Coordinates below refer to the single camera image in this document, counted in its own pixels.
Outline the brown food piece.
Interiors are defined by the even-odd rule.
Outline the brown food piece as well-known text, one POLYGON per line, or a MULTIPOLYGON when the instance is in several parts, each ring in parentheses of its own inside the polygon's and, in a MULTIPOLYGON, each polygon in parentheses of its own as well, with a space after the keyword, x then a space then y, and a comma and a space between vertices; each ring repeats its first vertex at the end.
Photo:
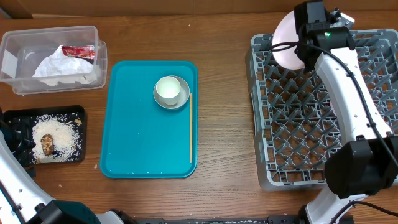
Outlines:
POLYGON ((53 143, 53 137, 50 134, 45 134, 42 136, 40 140, 41 146, 43 153, 46 156, 52 155, 54 152, 54 143, 53 143))

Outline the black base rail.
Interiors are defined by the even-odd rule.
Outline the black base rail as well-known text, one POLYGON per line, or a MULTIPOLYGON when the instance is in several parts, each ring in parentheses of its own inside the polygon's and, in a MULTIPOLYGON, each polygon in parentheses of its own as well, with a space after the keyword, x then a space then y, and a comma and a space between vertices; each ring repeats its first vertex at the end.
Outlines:
POLYGON ((164 220, 163 218, 138 219, 138 224, 291 224, 296 215, 271 215, 267 218, 212 218, 212 219, 183 219, 164 220))

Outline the teal serving tray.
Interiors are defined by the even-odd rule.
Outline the teal serving tray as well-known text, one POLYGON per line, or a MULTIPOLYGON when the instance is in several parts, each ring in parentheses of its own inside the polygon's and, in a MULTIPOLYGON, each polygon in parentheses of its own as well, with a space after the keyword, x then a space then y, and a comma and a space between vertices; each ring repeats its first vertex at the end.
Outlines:
POLYGON ((183 60, 123 60, 111 70, 99 166, 113 179, 186 178, 197 167, 198 70, 183 60), (192 163, 190 99, 168 110, 154 99, 162 77, 178 76, 193 96, 192 163))

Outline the red snack wrapper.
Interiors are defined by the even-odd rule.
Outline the red snack wrapper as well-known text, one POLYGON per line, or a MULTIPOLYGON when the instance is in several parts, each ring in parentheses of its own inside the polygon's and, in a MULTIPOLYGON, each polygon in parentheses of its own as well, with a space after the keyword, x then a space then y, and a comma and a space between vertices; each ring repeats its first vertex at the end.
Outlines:
POLYGON ((95 47, 86 46, 62 46, 62 52, 65 56, 93 60, 95 58, 95 47))

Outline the rice food waste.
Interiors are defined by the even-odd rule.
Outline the rice food waste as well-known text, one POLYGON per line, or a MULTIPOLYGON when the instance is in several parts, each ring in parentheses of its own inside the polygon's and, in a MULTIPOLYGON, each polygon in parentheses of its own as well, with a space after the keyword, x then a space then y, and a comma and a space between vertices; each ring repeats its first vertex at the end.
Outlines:
POLYGON ((82 156, 82 123, 72 114, 44 114, 34 118, 32 137, 36 147, 32 150, 32 164, 78 162, 82 156), (43 135, 53 137, 54 152, 46 156, 40 140, 43 135))

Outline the white cup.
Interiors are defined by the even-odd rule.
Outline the white cup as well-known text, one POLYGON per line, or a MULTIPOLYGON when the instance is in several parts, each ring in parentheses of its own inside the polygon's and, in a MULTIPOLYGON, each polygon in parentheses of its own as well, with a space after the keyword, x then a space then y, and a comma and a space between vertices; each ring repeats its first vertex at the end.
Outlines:
POLYGON ((175 105, 178 103, 181 91, 180 82, 172 76, 162 77, 155 85, 155 92, 162 103, 175 105))

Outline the grey dishwasher rack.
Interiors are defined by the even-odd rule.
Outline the grey dishwasher rack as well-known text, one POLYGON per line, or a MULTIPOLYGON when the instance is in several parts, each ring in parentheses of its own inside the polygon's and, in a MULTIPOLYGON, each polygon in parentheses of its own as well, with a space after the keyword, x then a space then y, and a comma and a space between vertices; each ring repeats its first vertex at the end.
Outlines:
MULTIPOLYGON (((397 32, 352 33, 361 73, 385 122, 397 131, 397 32)), ((286 70, 258 34, 246 55, 259 184, 267 191, 317 189, 326 160, 341 147, 338 121, 315 72, 286 70)))

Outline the grey bowl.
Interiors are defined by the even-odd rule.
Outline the grey bowl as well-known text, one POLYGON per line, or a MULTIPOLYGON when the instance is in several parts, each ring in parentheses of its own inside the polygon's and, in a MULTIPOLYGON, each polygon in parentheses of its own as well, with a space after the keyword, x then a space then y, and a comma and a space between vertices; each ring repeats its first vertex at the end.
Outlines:
POLYGON ((173 75, 171 75, 171 76, 175 77, 181 84, 181 91, 180 91, 178 103, 175 105, 166 105, 166 104, 162 103, 159 99, 159 96, 155 92, 155 87, 154 87, 154 99, 158 105, 160 105, 161 107, 163 107, 165 109, 177 110, 177 109, 181 108, 188 101, 188 99, 190 97, 190 87, 189 87, 188 83, 183 78, 178 77, 178 76, 173 76, 173 75))

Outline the wooden chopstick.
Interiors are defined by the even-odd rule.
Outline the wooden chopstick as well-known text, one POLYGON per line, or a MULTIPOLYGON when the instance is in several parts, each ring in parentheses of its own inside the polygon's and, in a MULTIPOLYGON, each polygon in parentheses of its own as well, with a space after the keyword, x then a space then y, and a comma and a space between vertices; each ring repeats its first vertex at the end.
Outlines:
POLYGON ((192 128, 192 120, 193 120, 193 96, 190 93, 190 120, 189 120, 189 159, 190 163, 192 163, 192 142, 193 142, 193 128, 192 128))

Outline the clear plastic bin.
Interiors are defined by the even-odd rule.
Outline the clear plastic bin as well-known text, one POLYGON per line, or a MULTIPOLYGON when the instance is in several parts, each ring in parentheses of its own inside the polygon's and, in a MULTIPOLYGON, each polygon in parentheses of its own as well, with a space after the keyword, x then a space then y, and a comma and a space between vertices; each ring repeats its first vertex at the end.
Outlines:
POLYGON ((10 31, 1 41, 1 81, 12 86, 18 95, 102 88, 106 83, 107 66, 106 44, 100 40, 95 26, 10 31), (34 78, 41 61, 52 55, 59 45, 93 45, 95 58, 89 61, 98 67, 97 81, 88 85, 75 82, 48 86, 40 78, 34 78))

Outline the black rectangular tray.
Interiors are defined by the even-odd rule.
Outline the black rectangular tray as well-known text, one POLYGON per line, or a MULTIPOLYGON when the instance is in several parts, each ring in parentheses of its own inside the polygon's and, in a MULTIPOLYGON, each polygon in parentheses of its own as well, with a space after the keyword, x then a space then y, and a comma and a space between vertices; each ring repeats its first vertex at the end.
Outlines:
POLYGON ((85 158, 86 114, 79 105, 1 113, 6 141, 23 167, 81 162, 85 158))

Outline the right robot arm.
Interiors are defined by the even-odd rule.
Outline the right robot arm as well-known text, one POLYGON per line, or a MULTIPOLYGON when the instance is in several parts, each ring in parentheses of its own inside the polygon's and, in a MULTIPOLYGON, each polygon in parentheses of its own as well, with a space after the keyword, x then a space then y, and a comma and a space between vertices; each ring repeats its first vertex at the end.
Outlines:
POLYGON ((397 175, 397 136, 379 114, 359 69, 349 27, 322 1, 294 7, 298 46, 306 70, 326 86, 342 147, 325 163, 326 186, 302 208, 304 223, 338 223, 350 207, 389 188, 397 175))

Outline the large white plate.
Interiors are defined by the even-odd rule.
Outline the large white plate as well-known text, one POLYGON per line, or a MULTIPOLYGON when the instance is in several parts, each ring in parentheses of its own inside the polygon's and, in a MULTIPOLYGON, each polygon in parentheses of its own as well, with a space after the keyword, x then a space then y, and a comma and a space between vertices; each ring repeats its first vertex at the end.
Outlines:
POLYGON ((290 11, 281 20, 272 38, 272 45, 288 42, 287 45, 281 45, 279 47, 273 48, 272 50, 274 59, 281 67, 289 70, 298 70, 304 68, 304 63, 295 53, 296 46, 290 45, 290 42, 296 43, 298 41, 299 36, 296 33, 294 11, 290 11))

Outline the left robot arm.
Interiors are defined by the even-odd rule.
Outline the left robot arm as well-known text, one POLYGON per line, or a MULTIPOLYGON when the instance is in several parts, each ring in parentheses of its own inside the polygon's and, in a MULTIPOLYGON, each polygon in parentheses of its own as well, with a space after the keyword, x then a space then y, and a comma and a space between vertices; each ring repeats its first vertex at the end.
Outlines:
POLYGON ((1 121, 1 201, 8 206, 1 212, 1 223, 136 223, 124 212, 110 210, 94 214, 81 202, 56 200, 44 192, 12 154, 8 142, 29 142, 13 133, 1 121))

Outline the white napkin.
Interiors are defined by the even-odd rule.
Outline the white napkin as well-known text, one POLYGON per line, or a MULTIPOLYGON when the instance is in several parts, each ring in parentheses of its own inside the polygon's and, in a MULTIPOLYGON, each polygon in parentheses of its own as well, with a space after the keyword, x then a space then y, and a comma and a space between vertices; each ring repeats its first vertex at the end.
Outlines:
POLYGON ((59 45, 52 55, 41 61, 33 77, 40 78, 40 81, 48 86, 75 82, 88 85, 96 82, 98 67, 95 67, 87 58, 65 54, 65 50, 66 46, 59 45))

